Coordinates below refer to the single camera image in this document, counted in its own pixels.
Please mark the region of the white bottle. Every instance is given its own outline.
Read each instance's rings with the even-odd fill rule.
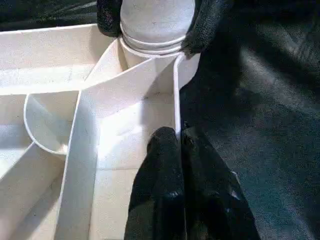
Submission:
[[[183,48],[197,0],[123,0],[121,31],[133,49],[165,55]]]

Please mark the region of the white molded plastic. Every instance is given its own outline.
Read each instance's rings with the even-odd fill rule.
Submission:
[[[0,239],[122,239],[147,142],[179,136],[199,55],[140,53],[95,24],[3,32],[0,49]]]
[[[164,55],[178,52],[192,27],[199,0],[123,0],[121,31],[138,52]]]

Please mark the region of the white cylindrical part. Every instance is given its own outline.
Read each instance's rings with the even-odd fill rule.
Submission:
[[[24,103],[24,125],[30,138],[43,150],[68,153],[69,137],[78,91],[29,94]]]
[[[121,30],[133,49],[154,55],[178,52],[192,26],[198,0],[123,0]]]

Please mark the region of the black glove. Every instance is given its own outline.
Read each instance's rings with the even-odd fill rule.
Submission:
[[[179,142],[158,129],[132,186],[125,240],[185,239],[185,192]]]
[[[182,153],[181,163],[173,129],[153,134],[133,183],[124,239],[259,240],[235,175],[200,131],[182,133]]]

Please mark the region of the plastic compartment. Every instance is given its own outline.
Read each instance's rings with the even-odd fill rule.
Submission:
[[[147,142],[163,126],[179,137],[179,89],[200,56],[142,54],[94,24],[0,44],[0,239],[123,239]]]
[[[25,98],[0,96],[0,179],[32,143],[24,126]]]
[[[113,40],[95,24],[0,32],[1,92],[80,89]]]
[[[150,58],[112,79],[96,78],[99,83],[81,92],[55,239],[123,239],[146,143],[162,126],[179,136],[179,89],[191,80],[198,61],[199,55],[182,53]]]
[[[26,97],[25,127],[40,148],[52,154],[67,154],[78,93],[64,91]]]

